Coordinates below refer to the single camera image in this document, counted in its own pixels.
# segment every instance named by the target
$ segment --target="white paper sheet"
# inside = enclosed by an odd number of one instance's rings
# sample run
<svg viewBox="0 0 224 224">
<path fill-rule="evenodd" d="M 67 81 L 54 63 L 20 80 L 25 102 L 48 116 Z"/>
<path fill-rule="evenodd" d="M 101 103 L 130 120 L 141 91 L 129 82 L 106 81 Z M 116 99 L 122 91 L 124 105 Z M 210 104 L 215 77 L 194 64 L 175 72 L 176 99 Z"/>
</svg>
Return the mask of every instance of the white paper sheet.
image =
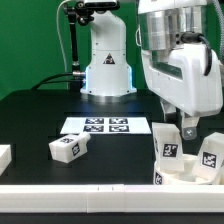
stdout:
<svg viewBox="0 0 224 224">
<path fill-rule="evenodd" d="M 61 134 L 151 134 L 145 117 L 68 117 Z"/>
</svg>

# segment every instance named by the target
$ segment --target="cube with fiducial marker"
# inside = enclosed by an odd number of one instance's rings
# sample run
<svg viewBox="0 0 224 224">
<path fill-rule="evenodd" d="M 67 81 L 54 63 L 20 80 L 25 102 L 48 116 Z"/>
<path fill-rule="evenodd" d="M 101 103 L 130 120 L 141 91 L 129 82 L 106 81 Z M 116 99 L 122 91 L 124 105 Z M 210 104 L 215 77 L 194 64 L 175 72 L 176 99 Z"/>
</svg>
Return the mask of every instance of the cube with fiducial marker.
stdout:
<svg viewBox="0 0 224 224">
<path fill-rule="evenodd" d="M 192 173 L 213 181 L 218 175 L 221 175 L 223 161 L 224 134 L 215 132 L 203 140 Z"/>
<path fill-rule="evenodd" d="M 152 122 L 157 165 L 162 170 L 184 171 L 183 148 L 179 129 L 173 124 Z"/>
<path fill-rule="evenodd" d="M 82 132 L 79 135 L 66 135 L 49 143 L 52 159 L 64 163 L 77 159 L 87 153 L 86 143 L 90 138 L 89 133 Z"/>
</svg>

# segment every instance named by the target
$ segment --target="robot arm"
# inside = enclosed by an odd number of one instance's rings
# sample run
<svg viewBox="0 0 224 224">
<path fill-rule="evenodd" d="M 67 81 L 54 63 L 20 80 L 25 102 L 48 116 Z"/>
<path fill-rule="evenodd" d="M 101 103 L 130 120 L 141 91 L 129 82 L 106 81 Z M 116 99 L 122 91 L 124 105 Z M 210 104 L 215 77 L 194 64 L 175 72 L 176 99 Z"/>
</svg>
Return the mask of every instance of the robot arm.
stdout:
<svg viewBox="0 0 224 224">
<path fill-rule="evenodd" d="M 126 26 L 110 11 L 119 9 L 116 0 L 84 0 L 75 7 L 66 6 L 73 47 L 73 75 L 79 71 L 76 46 L 76 20 L 82 26 L 90 25 L 92 60 L 86 67 L 85 85 L 81 96 L 97 102 L 120 102 L 134 97 L 132 69 L 126 62 Z"/>
<path fill-rule="evenodd" d="M 193 139 L 200 117 L 223 105 L 219 61 L 203 36 L 206 0 L 139 3 L 142 62 L 148 88 L 161 98 L 165 120 L 176 108 L 182 136 Z"/>
</svg>

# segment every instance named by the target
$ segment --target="green wall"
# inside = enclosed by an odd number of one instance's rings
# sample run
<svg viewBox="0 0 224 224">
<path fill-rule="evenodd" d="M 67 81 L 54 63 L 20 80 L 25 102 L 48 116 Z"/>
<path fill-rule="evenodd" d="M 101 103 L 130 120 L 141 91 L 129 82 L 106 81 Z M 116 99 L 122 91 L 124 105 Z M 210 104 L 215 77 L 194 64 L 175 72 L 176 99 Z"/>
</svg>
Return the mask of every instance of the green wall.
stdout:
<svg viewBox="0 0 224 224">
<path fill-rule="evenodd" d="M 64 72 L 56 32 L 56 11 L 61 0 L 0 1 L 0 99 L 14 90 L 29 89 L 40 80 Z M 122 3 L 115 12 L 127 25 L 127 62 L 134 72 L 134 85 L 145 88 L 140 49 L 135 44 L 135 3 Z M 219 28 L 214 7 L 209 6 L 208 38 L 218 52 Z M 69 68 L 71 65 L 70 33 L 63 12 L 60 24 Z M 82 68 L 90 62 L 89 27 L 78 29 L 78 50 Z M 53 84 L 42 88 L 66 88 Z"/>
</svg>

